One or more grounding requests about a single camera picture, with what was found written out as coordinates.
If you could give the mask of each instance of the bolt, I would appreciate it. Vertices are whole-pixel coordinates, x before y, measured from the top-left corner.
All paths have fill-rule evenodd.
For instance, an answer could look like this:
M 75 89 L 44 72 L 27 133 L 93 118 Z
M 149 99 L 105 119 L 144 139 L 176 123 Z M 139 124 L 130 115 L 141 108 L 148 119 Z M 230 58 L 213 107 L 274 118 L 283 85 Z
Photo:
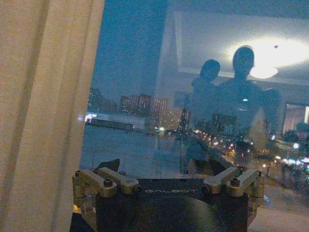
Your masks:
M 232 179 L 230 180 L 230 183 L 231 183 L 231 186 L 239 187 L 239 185 L 240 185 L 240 180 L 238 180 L 237 178 L 232 178 Z
M 204 185 L 201 190 L 202 190 L 202 193 L 204 193 L 205 195 L 211 192 L 207 185 Z
M 242 168 L 238 168 L 239 174 L 243 173 L 243 169 Z
M 112 186 L 112 179 L 105 179 L 104 180 L 104 187 L 111 187 Z
M 137 187 L 134 189 L 134 192 L 135 192 L 135 193 L 140 193 L 140 192 L 141 192 L 141 186 L 137 186 Z

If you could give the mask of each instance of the street light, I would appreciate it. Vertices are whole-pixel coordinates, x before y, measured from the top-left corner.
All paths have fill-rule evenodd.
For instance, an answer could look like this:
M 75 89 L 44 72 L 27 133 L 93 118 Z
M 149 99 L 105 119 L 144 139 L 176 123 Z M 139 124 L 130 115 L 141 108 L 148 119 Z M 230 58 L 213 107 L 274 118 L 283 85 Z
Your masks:
M 294 143 L 294 144 L 293 144 L 293 148 L 299 149 L 299 144 L 298 144 L 298 143 Z

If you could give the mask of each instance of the ceiling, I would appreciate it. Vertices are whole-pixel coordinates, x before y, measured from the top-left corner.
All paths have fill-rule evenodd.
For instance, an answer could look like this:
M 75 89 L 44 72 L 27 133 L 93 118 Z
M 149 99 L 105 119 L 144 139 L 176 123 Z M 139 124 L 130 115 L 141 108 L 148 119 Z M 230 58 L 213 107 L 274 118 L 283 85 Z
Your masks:
M 219 75 L 233 77 L 233 54 L 240 46 L 249 45 L 255 65 L 278 69 L 264 81 L 309 86 L 308 19 L 210 13 L 192 7 L 178 8 L 171 14 L 178 72 L 198 74 L 206 60 L 216 59 L 221 64 Z

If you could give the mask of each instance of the high-rise building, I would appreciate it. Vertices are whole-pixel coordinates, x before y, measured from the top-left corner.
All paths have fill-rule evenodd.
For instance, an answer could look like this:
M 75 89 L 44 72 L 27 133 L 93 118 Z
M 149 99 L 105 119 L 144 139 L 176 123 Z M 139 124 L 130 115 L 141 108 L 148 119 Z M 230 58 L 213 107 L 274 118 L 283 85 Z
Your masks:
M 236 132 L 236 116 L 213 114 L 211 126 L 214 133 L 234 135 Z
M 150 103 L 151 103 L 150 95 L 146 95 L 146 94 L 140 95 L 140 101 L 139 101 L 139 115 L 140 116 L 149 116 Z
M 120 113 L 129 113 L 129 97 L 121 96 L 118 112 Z
M 151 124 L 159 127 L 162 124 L 162 116 L 164 115 L 168 106 L 168 99 L 153 98 L 151 100 Z
M 88 99 L 88 109 L 90 110 L 99 110 L 100 108 L 100 90 L 97 88 L 91 88 L 89 92 Z
M 166 130 L 176 130 L 182 116 L 182 109 L 167 109 L 162 116 L 162 127 Z
M 187 109 L 183 108 L 180 121 L 178 124 L 179 132 L 185 132 L 189 129 L 190 119 L 191 119 L 191 113 Z
M 139 115 L 139 103 L 140 103 L 140 97 L 136 95 L 131 95 L 129 104 L 130 104 L 130 110 L 129 114 L 132 115 Z

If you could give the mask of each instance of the window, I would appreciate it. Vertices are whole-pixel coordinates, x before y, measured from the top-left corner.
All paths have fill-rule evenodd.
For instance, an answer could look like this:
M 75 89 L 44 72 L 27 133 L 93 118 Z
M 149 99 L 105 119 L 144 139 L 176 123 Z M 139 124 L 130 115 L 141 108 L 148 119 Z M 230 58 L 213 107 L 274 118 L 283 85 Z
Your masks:
M 267 176 L 267 213 L 308 213 L 308 18 L 197 2 L 106 2 L 81 168 L 192 178 L 211 149 Z

